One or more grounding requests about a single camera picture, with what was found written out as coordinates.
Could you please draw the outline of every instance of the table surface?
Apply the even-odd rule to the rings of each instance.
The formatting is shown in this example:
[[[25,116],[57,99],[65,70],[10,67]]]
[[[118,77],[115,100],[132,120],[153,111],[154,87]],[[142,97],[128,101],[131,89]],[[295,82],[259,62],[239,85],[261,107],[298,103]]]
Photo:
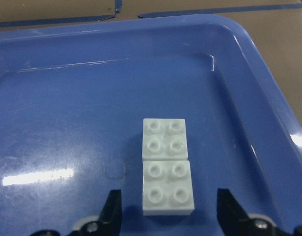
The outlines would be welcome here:
[[[19,11],[19,6],[25,7],[30,1],[22,0],[20,5],[19,1],[15,1],[17,4],[12,4],[13,1],[0,1],[0,4],[8,5],[8,11],[6,12],[12,12],[12,14],[8,14],[10,20],[20,19],[23,16],[23,11]],[[38,6],[42,8],[43,1],[40,2],[41,4],[35,4],[34,8]],[[100,14],[107,14],[114,10],[114,1],[102,0],[100,2],[101,8],[97,11]],[[300,1],[176,0],[173,4],[168,0],[124,0],[121,12],[115,18],[104,22],[137,19],[138,14],[148,12],[292,3],[300,3]],[[89,16],[93,14],[93,3],[89,0],[88,4],[83,4],[82,9],[80,9],[80,1],[71,0],[64,7],[66,12],[64,14],[62,6],[58,7],[55,13],[54,9],[54,7],[51,8],[50,18],[54,15],[67,16],[67,12],[70,12],[72,16],[78,16],[79,13],[82,13],[83,16]],[[47,15],[45,11],[41,11],[43,16]],[[7,20],[6,15],[2,14],[4,18],[1,18],[1,21]],[[302,9],[231,12],[220,15],[237,21],[248,31],[302,126]],[[32,15],[27,15],[27,19],[34,19],[34,16],[36,17],[36,11],[33,11]],[[0,31],[46,26],[57,25],[0,28]]]

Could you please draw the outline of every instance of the white toy brick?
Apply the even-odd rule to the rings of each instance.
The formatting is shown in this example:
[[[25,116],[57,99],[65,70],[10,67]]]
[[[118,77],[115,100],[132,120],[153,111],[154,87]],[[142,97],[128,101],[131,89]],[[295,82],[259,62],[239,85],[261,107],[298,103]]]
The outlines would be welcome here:
[[[188,160],[184,119],[144,119],[142,160]]]
[[[190,215],[195,209],[189,161],[143,161],[143,215]]]

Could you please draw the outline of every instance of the white block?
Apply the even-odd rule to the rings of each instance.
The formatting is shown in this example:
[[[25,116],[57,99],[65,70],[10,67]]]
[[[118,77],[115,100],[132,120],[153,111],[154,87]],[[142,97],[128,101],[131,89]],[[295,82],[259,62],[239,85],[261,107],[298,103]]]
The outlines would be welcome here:
[[[143,215],[190,215],[194,209],[189,161],[143,161]]]
[[[142,160],[188,160],[184,119],[144,119]]]

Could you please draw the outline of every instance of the blue plastic surface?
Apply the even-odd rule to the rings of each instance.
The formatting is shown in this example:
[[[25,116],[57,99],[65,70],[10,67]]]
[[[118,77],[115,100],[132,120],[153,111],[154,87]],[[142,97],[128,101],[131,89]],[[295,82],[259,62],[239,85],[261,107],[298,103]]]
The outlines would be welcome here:
[[[186,119],[190,216],[142,216],[143,118]],[[122,236],[223,235],[217,188],[284,230],[302,224],[302,129],[240,25],[192,15],[0,33],[0,236],[64,236],[117,188]]]

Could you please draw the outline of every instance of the tray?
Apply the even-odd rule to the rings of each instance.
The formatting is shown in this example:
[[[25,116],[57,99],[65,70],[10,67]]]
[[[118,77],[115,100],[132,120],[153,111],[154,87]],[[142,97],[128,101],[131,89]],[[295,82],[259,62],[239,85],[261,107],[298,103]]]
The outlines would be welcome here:
[[[142,216],[143,118],[184,118],[195,211]],[[0,33],[0,236],[71,232],[123,195],[122,236],[221,236],[218,188],[302,224],[302,129],[247,32],[215,15]]]

